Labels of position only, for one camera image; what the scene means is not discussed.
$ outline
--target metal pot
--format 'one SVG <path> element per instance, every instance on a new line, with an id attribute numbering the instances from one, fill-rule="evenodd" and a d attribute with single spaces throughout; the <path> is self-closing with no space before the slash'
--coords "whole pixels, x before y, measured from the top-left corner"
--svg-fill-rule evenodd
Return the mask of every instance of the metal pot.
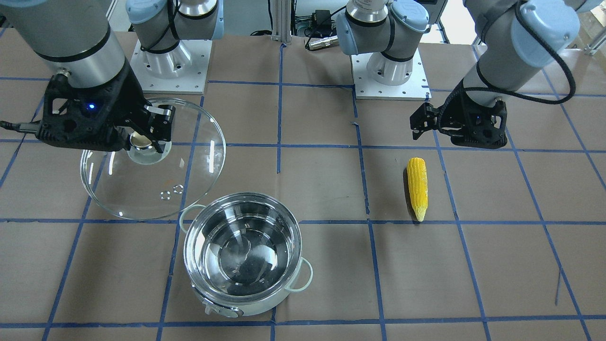
<path id="1" fill-rule="evenodd" d="M 311 264 L 301 257 L 295 217 L 265 194 L 231 194 L 206 206 L 187 231 L 183 256 L 207 314 L 260 314 L 289 293 L 305 290 L 313 278 Z M 302 263 L 309 266 L 310 277 L 294 289 Z"/>

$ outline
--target white mounting plate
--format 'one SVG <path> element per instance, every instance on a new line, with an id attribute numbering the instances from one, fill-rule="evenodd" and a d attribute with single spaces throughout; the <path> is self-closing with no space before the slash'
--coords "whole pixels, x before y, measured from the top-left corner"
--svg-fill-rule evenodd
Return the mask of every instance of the white mounting plate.
<path id="1" fill-rule="evenodd" d="M 143 62 L 141 43 L 137 40 L 135 51 L 130 60 L 130 66 L 143 88 L 144 93 L 185 93 L 203 95 L 208 72 L 211 40 L 183 40 L 183 44 L 191 53 L 191 66 L 181 76 L 176 78 L 158 78 L 147 70 Z"/>
<path id="2" fill-rule="evenodd" d="M 366 64 L 372 53 L 351 56 L 356 98 L 360 100 L 425 101 L 431 98 L 429 83 L 421 61 L 419 50 L 413 57 L 413 71 L 408 81 L 400 86 L 386 86 L 370 77 Z"/>

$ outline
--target corn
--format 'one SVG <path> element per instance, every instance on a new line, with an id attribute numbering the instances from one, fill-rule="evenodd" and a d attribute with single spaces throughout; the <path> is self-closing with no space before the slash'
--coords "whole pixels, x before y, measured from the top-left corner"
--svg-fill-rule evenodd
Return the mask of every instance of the corn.
<path id="1" fill-rule="evenodd" d="M 429 200 L 427 197 L 427 168 L 425 160 L 412 158 L 408 161 L 408 192 L 410 204 L 418 221 L 423 221 Z"/>

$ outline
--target light blue joint cover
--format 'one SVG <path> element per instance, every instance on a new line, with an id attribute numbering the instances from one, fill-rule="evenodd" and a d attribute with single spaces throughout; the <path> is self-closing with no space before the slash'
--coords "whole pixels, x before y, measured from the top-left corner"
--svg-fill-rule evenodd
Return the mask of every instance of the light blue joint cover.
<path id="1" fill-rule="evenodd" d="M 391 13 L 396 20 L 415 32 L 424 33 L 427 29 L 429 13 L 415 0 L 394 0 Z"/>
<path id="2" fill-rule="evenodd" d="M 597 5 L 601 4 L 602 0 L 586 0 L 585 3 L 576 10 L 576 13 L 585 13 L 593 10 Z"/>
<path id="3" fill-rule="evenodd" d="M 13 8 L 25 8 L 37 6 L 47 1 L 48 0 L 0 0 L 0 5 Z"/>
<path id="4" fill-rule="evenodd" d="M 344 54 L 348 56 L 358 54 L 356 38 L 353 37 L 351 26 L 344 13 L 337 15 L 337 37 L 339 38 L 339 46 Z"/>
<path id="5" fill-rule="evenodd" d="M 521 11 L 525 22 L 558 53 L 579 34 L 579 17 L 563 0 L 530 0 L 521 6 Z M 553 61 L 516 18 L 511 23 L 511 41 L 520 58 L 530 66 L 542 68 Z"/>
<path id="6" fill-rule="evenodd" d="M 215 31 L 210 40 L 217 40 L 223 38 L 225 33 L 225 21 L 223 20 L 223 0 L 217 1 L 217 22 L 215 24 Z"/>
<path id="7" fill-rule="evenodd" d="M 152 19 L 166 5 L 167 0 L 127 0 L 126 13 L 134 25 Z"/>

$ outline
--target white handle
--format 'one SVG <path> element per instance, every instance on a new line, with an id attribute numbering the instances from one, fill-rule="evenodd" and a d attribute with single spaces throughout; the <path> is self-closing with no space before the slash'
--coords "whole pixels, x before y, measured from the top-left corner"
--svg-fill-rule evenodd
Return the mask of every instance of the white handle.
<path id="1" fill-rule="evenodd" d="M 183 233 L 187 234 L 187 231 L 189 231 L 188 229 L 186 230 L 185 228 L 183 228 L 183 217 L 185 217 L 186 213 L 189 212 L 191 209 L 198 207 L 205 208 L 206 206 L 200 204 L 191 205 L 190 207 L 184 209 L 183 212 L 181 212 L 181 216 L 179 217 L 179 228 L 181 228 L 181 231 L 183 231 Z"/>
<path id="2" fill-rule="evenodd" d="M 287 285 L 286 287 L 284 287 L 284 289 L 286 291 L 290 291 L 290 292 L 301 292 L 305 289 L 307 289 L 307 287 L 311 284 L 311 280 L 313 280 L 313 268 L 311 267 L 311 264 L 309 263 L 309 261 L 303 257 L 301 257 L 301 260 L 303 262 L 305 262 L 307 264 L 307 266 L 309 267 L 309 279 L 307 280 L 307 283 L 305 283 L 304 286 L 300 287 L 299 289 L 293 289 L 290 287 L 290 285 Z"/>

